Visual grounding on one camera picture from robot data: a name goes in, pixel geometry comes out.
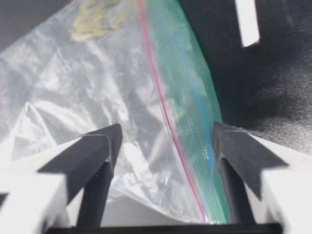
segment black fabric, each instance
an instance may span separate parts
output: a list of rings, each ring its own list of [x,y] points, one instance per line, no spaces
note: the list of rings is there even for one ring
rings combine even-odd
[[[68,2],[69,0],[0,0],[0,51]]]
[[[221,164],[226,159],[253,193],[261,199],[261,172],[264,169],[286,167],[288,164],[241,129],[214,123],[212,145]],[[233,183],[224,182],[235,187]]]
[[[242,48],[234,0],[180,0],[223,120],[312,153],[312,1],[256,0],[260,43]]]

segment ziploc bag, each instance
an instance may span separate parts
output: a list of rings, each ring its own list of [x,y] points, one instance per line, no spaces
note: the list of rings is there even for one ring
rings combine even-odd
[[[210,73],[175,0],[76,0],[0,55],[0,163],[120,123],[108,201],[186,222],[228,213]]]

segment black bar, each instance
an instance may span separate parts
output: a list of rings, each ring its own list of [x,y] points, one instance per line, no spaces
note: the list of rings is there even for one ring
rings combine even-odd
[[[246,130],[222,123],[214,123],[212,145],[218,164],[225,158],[260,200],[262,170],[288,166]]]
[[[110,164],[104,163],[86,185],[77,227],[100,227],[112,178]]]
[[[0,208],[3,205],[4,201],[6,200],[6,197],[8,194],[0,194]]]
[[[282,234],[279,224],[50,229],[47,234]]]
[[[219,163],[231,223],[255,223],[243,181],[226,159]]]
[[[68,203],[96,174],[109,157],[106,136],[83,136],[41,169],[40,173],[62,173],[67,178]]]

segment white plastic part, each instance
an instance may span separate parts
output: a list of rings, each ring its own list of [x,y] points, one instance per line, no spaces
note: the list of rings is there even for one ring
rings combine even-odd
[[[42,234],[55,223],[69,227],[64,175],[1,173],[0,194],[7,194],[0,210],[0,233]]]
[[[311,233],[312,171],[267,170],[262,197],[284,234]]]
[[[235,0],[242,46],[259,42],[260,33],[254,0]]]

